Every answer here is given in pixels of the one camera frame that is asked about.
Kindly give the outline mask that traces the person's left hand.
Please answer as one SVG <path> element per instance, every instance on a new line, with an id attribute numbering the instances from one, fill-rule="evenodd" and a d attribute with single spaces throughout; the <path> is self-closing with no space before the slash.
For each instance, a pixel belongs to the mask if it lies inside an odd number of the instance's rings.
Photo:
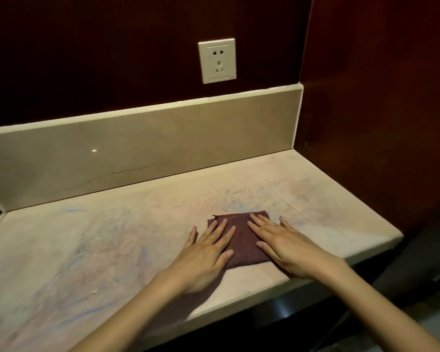
<path id="1" fill-rule="evenodd" d="M 233 226 L 224 235 L 228 244 L 234 234 Z M 191 247 L 183 247 L 170 266 L 157 274 L 157 279 L 176 297 L 200 292 L 222 272 L 215 271 L 213 266 L 219 255 L 226 251 L 225 248 L 207 247 L 206 230 Z"/>

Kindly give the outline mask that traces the person's right hand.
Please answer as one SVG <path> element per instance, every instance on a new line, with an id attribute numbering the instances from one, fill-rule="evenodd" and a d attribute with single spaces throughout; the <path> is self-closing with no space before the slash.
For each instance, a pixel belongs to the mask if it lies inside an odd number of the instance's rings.
<path id="1" fill-rule="evenodd" d="M 346 261 L 318 246 L 309 237 L 294 229 L 293 234 L 280 234 L 275 238 L 260 238 L 280 256 L 280 266 L 302 279 L 328 284 L 350 270 Z"/>

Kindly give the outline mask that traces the dark red cloth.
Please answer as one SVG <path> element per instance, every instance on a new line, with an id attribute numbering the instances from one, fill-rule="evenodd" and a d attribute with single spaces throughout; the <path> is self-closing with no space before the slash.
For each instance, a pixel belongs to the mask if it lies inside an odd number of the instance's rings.
<path id="1" fill-rule="evenodd" d="M 272 260 L 256 245 L 256 242 L 260 241 L 260 238 L 247 225 L 247 222 L 251 220 L 250 214 L 251 213 L 231 213 L 214 215 L 207 220 L 207 226 L 210 226 L 215 220 L 218 224 L 221 224 L 225 219 L 227 220 L 227 225 L 222 236 L 226 235 L 231 227 L 235 227 L 235 234 L 225 248 L 226 251 L 233 250 L 234 255 L 225 265 L 225 270 L 242 266 L 257 265 Z"/>

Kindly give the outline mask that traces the person's right forearm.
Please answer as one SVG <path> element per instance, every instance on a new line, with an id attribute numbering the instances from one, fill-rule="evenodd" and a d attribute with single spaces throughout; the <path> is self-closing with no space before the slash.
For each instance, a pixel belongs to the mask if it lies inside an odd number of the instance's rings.
<path id="1" fill-rule="evenodd" d="M 365 326 L 384 352 L 440 352 L 440 342 L 362 279 L 334 259 L 316 279 L 326 285 Z"/>

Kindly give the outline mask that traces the person's left forearm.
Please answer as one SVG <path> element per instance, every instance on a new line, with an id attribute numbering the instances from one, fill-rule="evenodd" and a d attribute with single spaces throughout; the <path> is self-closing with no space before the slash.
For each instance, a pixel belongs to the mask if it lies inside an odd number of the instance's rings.
<path id="1" fill-rule="evenodd" d="M 180 272 L 163 270 L 68 352 L 124 352 L 148 323 L 181 296 L 187 286 L 188 280 Z"/>

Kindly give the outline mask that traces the beige stone backsplash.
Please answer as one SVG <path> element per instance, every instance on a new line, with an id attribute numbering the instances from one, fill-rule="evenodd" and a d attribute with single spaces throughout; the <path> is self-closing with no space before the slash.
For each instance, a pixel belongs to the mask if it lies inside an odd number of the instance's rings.
<path id="1" fill-rule="evenodd" d="M 301 83 L 0 127 L 9 212 L 293 148 Z"/>

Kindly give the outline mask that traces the beige wall power socket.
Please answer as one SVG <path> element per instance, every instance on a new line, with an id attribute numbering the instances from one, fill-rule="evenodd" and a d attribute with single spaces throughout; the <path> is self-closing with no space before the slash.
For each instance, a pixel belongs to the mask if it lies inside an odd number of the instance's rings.
<path id="1" fill-rule="evenodd" d="M 235 38 L 198 42 L 203 84 L 236 79 Z"/>

